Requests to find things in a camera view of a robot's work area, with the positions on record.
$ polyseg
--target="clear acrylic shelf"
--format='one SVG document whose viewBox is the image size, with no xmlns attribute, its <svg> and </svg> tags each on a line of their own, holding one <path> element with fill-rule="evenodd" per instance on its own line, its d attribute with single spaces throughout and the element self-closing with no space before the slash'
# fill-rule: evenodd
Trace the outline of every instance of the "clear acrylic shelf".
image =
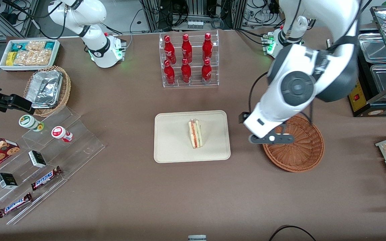
<svg viewBox="0 0 386 241">
<path fill-rule="evenodd" d="M 209 32 L 211 34 L 212 46 L 212 57 L 210 59 L 210 66 L 212 68 L 211 72 L 211 81 L 209 84 L 202 83 L 202 45 L 205 40 L 205 33 Z M 192 81 L 189 84 L 186 84 L 182 81 L 181 74 L 181 60 L 183 59 L 181 46 L 183 44 L 183 34 L 187 33 L 189 35 L 190 43 L 192 44 L 193 49 L 193 61 L 190 63 L 192 70 Z M 172 65 L 175 71 L 175 85 L 169 85 L 165 78 L 164 73 L 164 61 L 165 56 L 165 41 L 163 40 L 165 35 L 169 35 L 171 42 L 175 47 L 175 56 L 177 62 Z M 166 32 L 161 33 L 159 36 L 159 53 L 160 53 L 160 68 L 162 69 L 162 83 L 164 87 L 193 87 L 193 86 L 215 86 L 219 85 L 219 36 L 218 31 L 191 31 L 191 32 Z"/>
<path fill-rule="evenodd" d="M 0 165 L 0 172 L 13 174 L 17 184 L 15 189 L 3 189 L 0 186 L 0 209 L 24 197 L 28 192 L 34 199 L 31 203 L 22 205 L 4 218 L 7 224 L 15 224 L 32 211 L 38 204 L 62 186 L 72 175 L 98 154 L 105 146 L 80 121 L 80 116 L 65 107 L 43 120 L 44 130 L 41 132 L 28 131 L 17 140 L 20 152 Z M 63 126 L 73 133 L 73 140 L 64 142 L 55 139 L 51 131 L 55 126 Z M 39 151 L 47 163 L 45 168 L 32 165 L 28 152 Z M 60 166 L 63 171 L 44 186 L 32 191 L 31 184 Z"/>
</svg>

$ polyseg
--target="red cap bottle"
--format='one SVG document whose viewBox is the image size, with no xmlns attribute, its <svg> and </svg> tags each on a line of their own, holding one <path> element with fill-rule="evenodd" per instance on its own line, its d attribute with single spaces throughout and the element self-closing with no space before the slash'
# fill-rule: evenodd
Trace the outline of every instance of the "red cap bottle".
<svg viewBox="0 0 386 241">
<path fill-rule="evenodd" d="M 211 42 L 211 34 L 206 33 L 205 34 L 205 41 L 202 45 L 202 59 L 205 61 L 205 59 L 211 59 L 212 57 L 212 42 Z"/>
<path fill-rule="evenodd" d="M 187 58 L 183 59 L 183 65 L 181 66 L 181 72 L 183 74 L 183 82 L 189 84 L 192 80 L 192 69 L 189 65 Z"/>
<path fill-rule="evenodd" d="M 189 35 L 183 34 L 183 45 L 181 46 L 183 51 L 183 58 L 186 58 L 189 63 L 193 61 L 192 44 L 189 41 Z"/>
<path fill-rule="evenodd" d="M 211 71 L 212 68 L 210 66 L 210 60 L 207 58 L 204 61 L 204 65 L 202 66 L 202 83 L 209 84 L 211 82 Z"/>
<path fill-rule="evenodd" d="M 171 43 L 171 38 L 168 35 L 165 35 L 165 55 L 167 59 L 171 62 L 171 64 L 175 64 L 177 62 L 177 58 L 175 57 L 175 47 Z"/>
<path fill-rule="evenodd" d="M 165 72 L 165 78 L 167 79 L 167 83 L 169 85 L 174 85 L 175 84 L 175 72 L 173 67 L 171 66 L 171 63 L 169 60 L 164 61 L 164 72 Z"/>
</svg>

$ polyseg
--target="sandwich slice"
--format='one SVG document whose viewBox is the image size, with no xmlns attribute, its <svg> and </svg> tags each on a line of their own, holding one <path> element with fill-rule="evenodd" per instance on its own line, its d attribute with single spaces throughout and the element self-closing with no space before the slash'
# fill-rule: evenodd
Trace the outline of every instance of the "sandwich slice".
<svg viewBox="0 0 386 241">
<path fill-rule="evenodd" d="M 192 141 L 192 146 L 194 149 L 202 147 L 202 135 L 200 133 L 200 125 L 197 119 L 191 119 L 189 121 L 189 129 L 190 129 L 190 139 Z"/>
</svg>

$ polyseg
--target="acrylic bottle rack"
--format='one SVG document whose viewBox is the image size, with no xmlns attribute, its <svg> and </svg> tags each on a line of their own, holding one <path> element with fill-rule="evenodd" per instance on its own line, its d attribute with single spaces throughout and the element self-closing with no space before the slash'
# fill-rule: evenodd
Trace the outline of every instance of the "acrylic bottle rack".
<svg viewBox="0 0 386 241">
<path fill-rule="evenodd" d="M 211 34 L 212 42 L 212 57 L 210 59 L 210 66 L 212 68 L 211 80 L 209 84 L 202 83 L 202 45 L 205 40 L 205 33 L 209 32 Z M 181 66 L 183 54 L 181 51 L 181 46 L 183 44 L 183 34 L 187 33 L 189 35 L 190 43 L 192 44 L 193 49 L 193 61 L 190 63 L 192 70 L 192 80 L 189 84 L 186 84 L 182 80 Z M 165 78 L 164 73 L 164 61 L 165 56 L 165 41 L 164 36 L 169 35 L 171 42 L 175 47 L 175 56 L 177 62 L 172 65 L 175 71 L 175 85 L 169 85 Z M 160 53 L 160 67 L 162 69 L 162 81 L 164 87 L 192 87 L 192 86 L 215 86 L 219 85 L 219 36 L 218 31 L 191 31 L 191 32 L 166 32 L 161 33 L 159 36 L 159 53 Z"/>
</svg>

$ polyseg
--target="snickers bar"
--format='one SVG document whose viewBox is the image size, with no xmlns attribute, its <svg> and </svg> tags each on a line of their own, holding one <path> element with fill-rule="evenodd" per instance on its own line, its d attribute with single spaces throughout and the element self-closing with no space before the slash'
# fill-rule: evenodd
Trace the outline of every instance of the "snickers bar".
<svg viewBox="0 0 386 241">
<path fill-rule="evenodd" d="M 44 177 L 41 177 L 36 181 L 35 183 L 32 183 L 32 190 L 37 190 L 40 186 L 44 185 L 48 181 L 52 180 L 52 178 L 56 177 L 59 173 L 62 171 L 60 170 L 59 166 L 57 166 L 55 169 L 53 169 L 51 172 L 47 173 Z"/>
<path fill-rule="evenodd" d="M 9 212 L 13 211 L 14 209 L 19 208 L 23 204 L 27 202 L 32 202 L 32 195 L 30 193 L 26 194 L 23 198 L 15 201 L 14 203 L 7 206 L 5 209 L 0 209 L 0 218 L 3 218 L 5 215 L 7 215 Z"/>
</svg>

